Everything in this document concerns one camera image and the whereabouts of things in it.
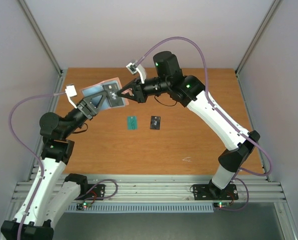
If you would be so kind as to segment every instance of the credit card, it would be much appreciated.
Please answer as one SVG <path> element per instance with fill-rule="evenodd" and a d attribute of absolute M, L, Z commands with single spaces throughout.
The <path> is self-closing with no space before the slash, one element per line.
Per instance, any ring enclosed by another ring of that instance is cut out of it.
<path fill-rule="evenodd" d="M 150 129 L 160 130 L 161 117 L 160 116 L 151 116 Z"/>
<path fill-rule="evenodd" d="M 108 94 L 107 99 L 110 107 L 114 108 L 124 106 L 122 98 L 117 96 L 117 91 L 119 90 L 117 83 L 103 85 L 103 89 Z"/>

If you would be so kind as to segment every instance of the purple cable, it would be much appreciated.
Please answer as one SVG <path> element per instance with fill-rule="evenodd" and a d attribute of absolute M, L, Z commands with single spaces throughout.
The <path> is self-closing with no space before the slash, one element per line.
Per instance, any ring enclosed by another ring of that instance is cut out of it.
<path fill-rule="evenodd" d="M 118 192 L 118 184 L 117 184 L 117 182 L 115 180 L 113 180 L 113 179 L 104 179 L 104 180 L 101 180 L 101 181 L 97 182 L 96 184 L 94 184 L 84 195 L 81 195 L 81 196 L 77 197 L 75 200 L 78 200 L 80 198 L 83 198 L 90 191 L 92 191 L 93 188 L 95 188 L 98 184 L 101 184 L 103 182 L 112 182 L 112 183 L 114 183 L 114 185 L 115 185 L 115 191 L 110 196 L 97 197 L 96 199 L 109 199 L 109 198 L 113 197 L 115 194 L 117 194 L 117 192 Z"/>
<path fill-rule="evenodd" d="M 138 66 L 139 64 L 141 64 L 141 62 L 143 62 L 143 60 L 153 51 L 155 50 L 157 47 L 159 47 L 160 45 L 170 41 L 170 40 L 183 40 L 183 41 L 186 41 L 188 43 L 191 43 L 199 52 L 200 56 L 201 56 L 201 59 L 202 59 L 202 62 L 203 62 L 203 67 L 204 67 L 204 76 L 205 76 L 205 96 L 208 100 L 208 102 L 210 103 L 210 105 L 228 122 L 228 124 L 233 127 L 233 129 L 239 133 L 241 136 L 243 136 L 246 140 L 248 140 L 250 143 L 252 143 L 254 146 L 256 146 L 261 152 L 263 152 L 263 154 L 267 157 L 268 159 L 268 162 L 269 162 L 269 171 L 266 172 L 266 173 L 257 173 L 257 172 L 253 172 L 253 171 L 250 171 L 250 170 L 247 170 L 243 167 L 241 167 L 239 170 L 244 170 L 245 172 L 247 173 L 250 173 L 250 174 L 253 174 L 253 175 L 256 175 L 256 176 L 260 176 L 260 177 L 263 177 L 263 176 L 268 176 L 269 174 L 272 173 L 272 159 L 271 157 L 269 156 L 269 154 L 267 153 L 266 150 L 264 150 L 259 144 L 257 144 L 255 141 L 253 141 L 251 138 L 249 138 L 248 136 L 246 136 L 245 134 L 241 133 L 240 130 L 217 108 L 215 107 L 215 104 L 212 102 L 212 100 L 210 99 L 209 97 L 209 79 L 208 79 L 208 71 L 207 71 L 207 64 L 205 62 L 205 58 L 204 58 L 204 55 L 201 51 L 201 49 L 199 48 L 199 46 L 191 41 L 190 39 L 186 38 L 186 37 L 182 37 L 182 36 L 173 36 L 173 37 L 169 37 L 169 38 L 166 38 L 165 40 L 162 40 L 161 42 L 157 43 L 156 45 L 154 45 L 150 50 L 148 50 L 144 55 L 143 57 L 141 57 L 136 63 L 135 65 Z"/>
<path fill-rule="evenodd" d="M 13 117 L 13 114 L 15 112 L 15 110 L 18 108 L 19 105 L 29 101 L 29 100 L 32 100 L 32 99 L 39 99 L 39 98 L 47 98 L 47 97 L 53 97 L 53 96 L 58 96 L 58 95 L 62 95 L 62 94 L 65 94 L 65 92 L 61 92 L 61 93 L 52 93 L 52 94 L 43 94 L 43 95 L 37 95 L 37 96 L 31 96 L 31 97 L 28 97 L 26 99 L 23 99 L 22 101 L 18 102 L 13 108 L 12 110 L 10 111 L 10 114 L 9 114 L 9 129 L 11 131 L 11 134 L 13 135 L 13 137 L 15 138 L 15 140 L 21 144 L 23 147 L 25 147 L 33 156 L 34 158 L 38 161 L 39 163 L 39 166 L 41 168 L 41 177 L 44 176 L 44 166 L 41 162 L 41 159 L 35 154 L 35 152 L 33 152 L 24 142 L 22 142 L 19 137 L 16 135 L 16 133 L 14 132 L 14 129 L 13 129 L 13 126 L 12 126 L 12 117 Z M 33 191 L 33 194 L 32 194 L 32 197 L 30 198 L 28 204 L 27 204 L 27 207 L 25 208 L 25 212 L 27 213 L 32 205 L 32 202 L 34 200 L 34 197 L 35 195 L 37 194 L 37 191 L 41 185 L 41 182 L 42 182 L 42 178 L 40 178 L 38 180 L 38 183 Z M 24 224 L 24 221 L 25 221 L 25 218 L 26 218 L 26 215 L 23 215 L 22 219 L 21 219 L 21 222 L 20 222 L 20 225 L 19 225 L 19 230 L 18 230 L 18 234 L 17 234 L 17 240 L 21 240 L 21 232 L 22 232 L 22 227 L 23 227 L 23 224 Z"/>
<path fill-rule="evenodd" d="M 226 208 L 226 207 L 215 207 L 215 209 L 225 210 L 225 211 L 230 211 L 230 212 L 237 212 L 237 211 L 241 211 L 241 210 L 245 209 L 245 207 L 248 205 L 248 203 L 249 203 L 249 190 L 247 188 L 247 185 L 244 183 L 244 181 L 242 181 L 239 178 L 235 178 L 234 180 L 239 180 L 245 187 L 245 191 L 247 193 L 247 200 L 246 200 L 245 204 L 242 207 L 237 208 L 237 209 Z"/>

